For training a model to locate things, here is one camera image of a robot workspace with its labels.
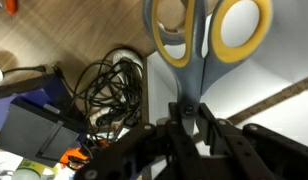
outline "wooden floor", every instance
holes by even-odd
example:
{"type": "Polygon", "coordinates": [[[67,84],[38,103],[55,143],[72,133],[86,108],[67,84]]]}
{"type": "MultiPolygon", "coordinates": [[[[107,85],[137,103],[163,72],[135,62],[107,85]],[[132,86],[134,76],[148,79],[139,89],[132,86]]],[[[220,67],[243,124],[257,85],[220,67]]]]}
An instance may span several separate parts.
{"type": "MultiPolygon", "coordinates": [[[[217,0],[208,2],[211,12],[217,0]]],[[[160,8],[163,24],[182,25],[185,10],[179,0],[162,0],[160,8]]],[[[2,70],[58,62],[73,85],[87,64],[120,46],[143,57],[155,51],[143,25],[142,0],[18,0],[13,17],[0,9],[2,70]]],[[[16,72],[5,83],[37,75],[16,72]]]]}

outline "orange object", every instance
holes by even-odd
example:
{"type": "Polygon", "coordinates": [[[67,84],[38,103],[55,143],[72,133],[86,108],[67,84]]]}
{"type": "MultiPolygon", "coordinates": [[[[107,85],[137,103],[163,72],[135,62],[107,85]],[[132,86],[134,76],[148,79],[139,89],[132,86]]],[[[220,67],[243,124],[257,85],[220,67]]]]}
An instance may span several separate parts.
{"type": "Polygon", "coordinates": [[[75,149],[69,149],[67,150],[63,156],[61,157],[60,163],[62,164],[68,164],[70,162],[69,157],[76,157],[79,158],[81,160],[86,161],[88,159],[88,157],[84,156],[81,152],[80,152],[81,148],[75,148],[75,149]]]}
{"type": "Polygon", "coordinates": [[[16,0],[6,0],[6,11],[7,13],[14,15],[17,10],[17,1],[16,0]]]}

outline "yellow scissor handle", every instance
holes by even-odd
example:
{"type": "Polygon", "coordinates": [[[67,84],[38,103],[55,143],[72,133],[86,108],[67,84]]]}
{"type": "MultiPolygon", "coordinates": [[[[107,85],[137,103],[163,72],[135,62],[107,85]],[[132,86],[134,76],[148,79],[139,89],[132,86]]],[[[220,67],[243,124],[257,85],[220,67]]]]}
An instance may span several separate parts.
{"type": "Polygon", "coordinates": [[[185,17],[185,54],[180,59],[174,59],[164,48],[164,44],[162,42],[160,33],[159,33],[159,26],[157,20],[157,6],[159,0],[153,0],[153,7],[152,7],[152,33],[154,36],[154,42],[160,51],[163,58],[172,66],[175,67],[184,67],[190,60],[191,56],[191,46],[192,46],[192,33],[193,33],[193,23],[194,23],[194,9],[196,0],[188,1],[187,9],[186,9],[186,17],[185,17]]]}

